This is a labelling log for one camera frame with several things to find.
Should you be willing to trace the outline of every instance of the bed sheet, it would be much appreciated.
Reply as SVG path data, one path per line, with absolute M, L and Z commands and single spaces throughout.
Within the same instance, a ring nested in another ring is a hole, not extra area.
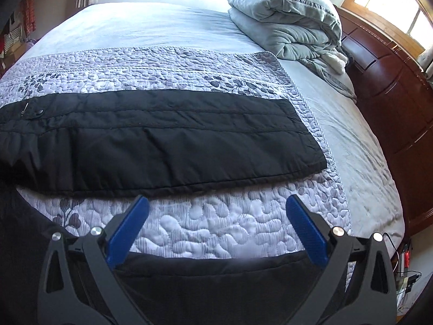
M 263 51 L 227 13 L 161 3 L 94 5 L 49 32 L 21 60 L 108 47 L 183 46 L 229 53 Z M 335 158 L 354 235 L 379 231 L 398 245 L 401 202 L 380 145 L 351 99 L 296 61 L 280 60 L 316 116 Z M 352 86 L 345 74 L 340 81 Z M 393 248 L 388 244 L 390 254 Z

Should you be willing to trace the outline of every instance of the blue gripper pad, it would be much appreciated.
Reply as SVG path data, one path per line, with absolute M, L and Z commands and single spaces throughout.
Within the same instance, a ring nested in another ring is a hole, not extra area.
M 134 205 L 130 206 L 121 216 L 123 219 L 107 242 L 105 249 L 107 254 L 106 261 L 112 270 L 116 265 L 122 264 L 125 261 L 129 249 L 131 249 L 138 233 L 149 216 L 149 201 L 144 197 L 138 198 L 134 202 Z
M 327 242 L 308 214 L 307 207 L 296 196 L 286 201 L 286 215 L 307 251 L 311 262 L 324 269 L 328 264 Z

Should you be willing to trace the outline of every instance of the headboard panel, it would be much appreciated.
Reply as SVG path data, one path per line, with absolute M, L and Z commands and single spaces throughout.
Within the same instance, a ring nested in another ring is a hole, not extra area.
M 377 136 L 403 205 L 406 234 L 433 223 L 433 90 L 394 41 L 337 9 L 357 106 Z

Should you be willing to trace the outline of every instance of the window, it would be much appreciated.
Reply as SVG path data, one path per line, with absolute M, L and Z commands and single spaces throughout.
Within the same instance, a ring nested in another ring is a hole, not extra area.
M 433 26 L 417 0 L 345 0 L 343 8 L 383 30 L 417 58 L 433 44 Z

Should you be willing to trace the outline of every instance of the black garment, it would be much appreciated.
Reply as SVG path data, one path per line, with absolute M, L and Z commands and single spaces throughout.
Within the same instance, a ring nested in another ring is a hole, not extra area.
M 54 232 L 71 236 L 0 182 L 0 312 L 6 312 L 0 319 L 12 319 L 8 325 L 37 324 L 38 282 Z M 88 280 L 85 268 L 80 272 Z M 115 273 L 154 325 L 283 325 L 305 300 L 320 269 L 304 251 L 245 260 L 130 253 Z M 343 275 L 324 317 L 341 304 L 345 281 Z M 92 289 L 90 297 L 103 312 Z
M 184 194 L 326 168 L 290 101 L 230 93 L 32 97 L 0 109 L 0 143 L 1 180 L 80 197 Z

